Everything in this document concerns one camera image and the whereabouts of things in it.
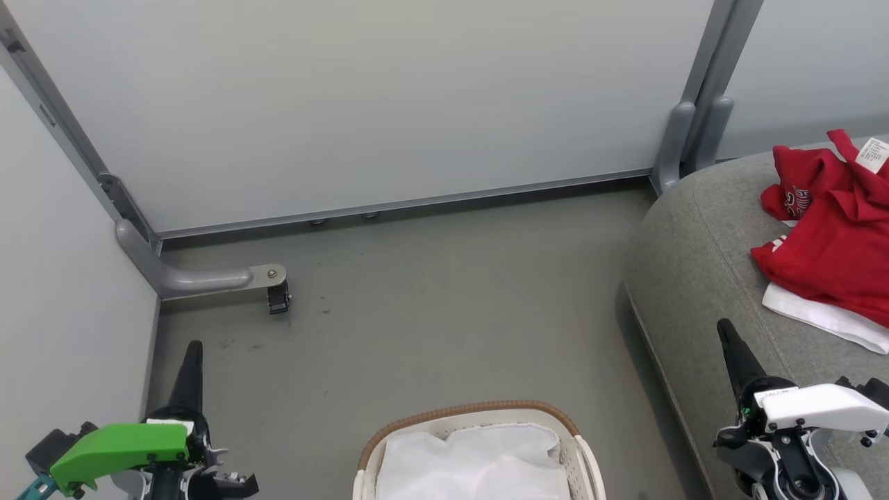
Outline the grey partition bottom rail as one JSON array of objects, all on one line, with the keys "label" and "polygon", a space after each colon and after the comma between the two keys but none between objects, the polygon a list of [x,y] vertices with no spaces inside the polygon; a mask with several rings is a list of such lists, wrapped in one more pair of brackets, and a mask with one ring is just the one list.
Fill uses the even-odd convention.
[{"label": "grey partition bottom rail", "polygon": [[341,208],[331,211],[299,213],[298,215],[251,219],[251,221],[232,222],[232,224],[214,224],[196,228],[184,228],[184,230],[159,231],[158,237],[160,238],[160,240],[178,240],[179,238],[195,238],[212,234],[220,234],[224,232],[228,233],[236,231],[258,230],[258,228],[283,226],[286,224],[302,224],[303,222],[311,222],[315,221],[316,219],[350,217],[355,215],[364,215],[364,213],[378,213],[409,208],[421,208],[422,206],[431,206],[436,205],[437,203],[456,203],[474,199],[487,199],[487,197],[521,195],[534,191],[565,189],[580,185],[608,183],[609,181],[648,177],[651,174],[653,174],[652,168],[634,169],[622,173],[590,175],[575,179],[547,181],[546,183],[532,183],[514,187],[500,187],[499,189],[472,191],[455,195],[422,197],[422,199],[396,201],[390,203],[373,203],[372,205],[359,206],[358,208]]}]

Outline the grey double partition post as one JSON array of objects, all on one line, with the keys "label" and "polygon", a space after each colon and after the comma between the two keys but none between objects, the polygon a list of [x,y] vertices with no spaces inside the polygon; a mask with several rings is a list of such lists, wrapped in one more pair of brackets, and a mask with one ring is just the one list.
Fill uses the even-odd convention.
[{"label": "grey double partition post", "polygon": [[726,90],[764,0],[713,0],[680,102],[670,111],[649,181],[656,196],[715,164],[736,101]]}]

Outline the plain white cloth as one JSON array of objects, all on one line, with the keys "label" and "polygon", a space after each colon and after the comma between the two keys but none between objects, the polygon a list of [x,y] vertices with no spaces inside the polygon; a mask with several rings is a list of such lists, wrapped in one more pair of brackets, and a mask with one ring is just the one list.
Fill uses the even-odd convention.
[{"label": "plain white cloth", "polygon": [[571,500],[560,440],[537,424],[406,433],[388,440],[376,500]]}]

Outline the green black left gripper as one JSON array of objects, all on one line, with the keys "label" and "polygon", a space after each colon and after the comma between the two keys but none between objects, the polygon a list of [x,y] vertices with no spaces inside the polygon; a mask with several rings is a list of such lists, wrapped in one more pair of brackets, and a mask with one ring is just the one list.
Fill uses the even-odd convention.
[{"label": "green black left gripper", "polygon": [[203,465],[210,442],[206,418],[197,417],[203,414],[201,341],[188,344],[169,414],[173,417],[104,425],[80,437],[50,467],[58,491],[80,497],[84,487],[95,490],[99,478],[139,472],[146,482],[144,497],[185,496],[186,474]]}]

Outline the red shirt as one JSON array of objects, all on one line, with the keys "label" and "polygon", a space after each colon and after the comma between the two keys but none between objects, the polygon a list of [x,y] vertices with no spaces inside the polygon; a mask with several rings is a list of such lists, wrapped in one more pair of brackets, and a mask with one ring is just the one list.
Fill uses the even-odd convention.
[{"label": "red shirt", "polygon": [[889,142],[828,137],[832,148],[772,149],[779,179],[760,200],[794,227],[751,255],[775,285],[889,327]]}]

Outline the white laundry basket brown rim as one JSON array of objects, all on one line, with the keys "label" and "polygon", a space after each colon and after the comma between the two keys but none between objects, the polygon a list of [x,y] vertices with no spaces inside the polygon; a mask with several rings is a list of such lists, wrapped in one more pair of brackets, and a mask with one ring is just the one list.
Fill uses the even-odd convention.
[{"label": "white laundry basket brown rim", "polygon": [[556,459],[566,471],[570,500],[606,500],[597,460],[580,428],[564,411],[542,401],[485,401],[447,406],[393,421],[365,445],[354,478],[351,500],[376,500],[376,483],[394,436],[430,433],[444,439],[455,431],[495,424],[536,424],[558,436]]}]

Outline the grey partition corner post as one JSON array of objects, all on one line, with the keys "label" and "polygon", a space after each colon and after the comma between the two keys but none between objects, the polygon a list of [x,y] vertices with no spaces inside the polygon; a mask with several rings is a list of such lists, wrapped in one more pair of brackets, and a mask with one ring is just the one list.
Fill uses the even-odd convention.
[{"label": "grey partition corner post", "polygon": [[4,0],[0,0],[0,47],[10,55],[12,64],[22,73],[26,84],[36,94],[38,111],[47,121],[49,130],[60,134],[64,138],[64,145],[73,147],[75,159],[85,165],[90,172],[89,177],[92,177],[108,197],[115,212],[130,221],[147,244],[156,253],[160,253],[160,238],[152,230],[123,181],[112,174],[101,159]]}]

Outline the grey metal partition foot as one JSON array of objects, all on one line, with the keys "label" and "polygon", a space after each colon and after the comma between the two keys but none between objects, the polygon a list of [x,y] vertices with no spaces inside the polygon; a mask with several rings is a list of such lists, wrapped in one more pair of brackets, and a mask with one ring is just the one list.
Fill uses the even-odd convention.
[{"label": "grey metal partition foot", "polygon": [[163,300],[204,297],[285,285],[283,265],[258,265],[222,269],[181,269],[161,260],[127,219],[115,222],[115,238],[121,250]]}]

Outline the grey fabric sofa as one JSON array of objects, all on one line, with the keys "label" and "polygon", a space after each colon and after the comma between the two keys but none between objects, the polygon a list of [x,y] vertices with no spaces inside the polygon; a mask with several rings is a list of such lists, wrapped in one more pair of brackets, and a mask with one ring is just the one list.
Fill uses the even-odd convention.
[{"label": "grey fabric sofa", "polygon": [[889,383],[889,355],[763,306],[768,281],[750,251],[790,230],[761,206],[762,191],[777,181],[769,151],[683,178],[645,215],[626,261],[629,300],[714,500],[749,500],[712,447],[737,415],[715,329],[722,317],[772,376],[801,386],[843,376]]}]

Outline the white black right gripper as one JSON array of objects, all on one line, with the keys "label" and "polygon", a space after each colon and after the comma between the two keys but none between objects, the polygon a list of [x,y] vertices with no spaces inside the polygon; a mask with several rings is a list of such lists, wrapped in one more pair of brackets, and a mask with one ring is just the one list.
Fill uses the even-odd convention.
[{"label": "white black right gripper", "polygon": [[739,401],[738,423],[721,429],[717,446],[790,444],[817,429],[860,433],[877,441],[889,430],[889,408],[844,384],[800,388],[787,380],[766,378],[764,368],[731,320],[717,321],[717,333],[731,391]]}]

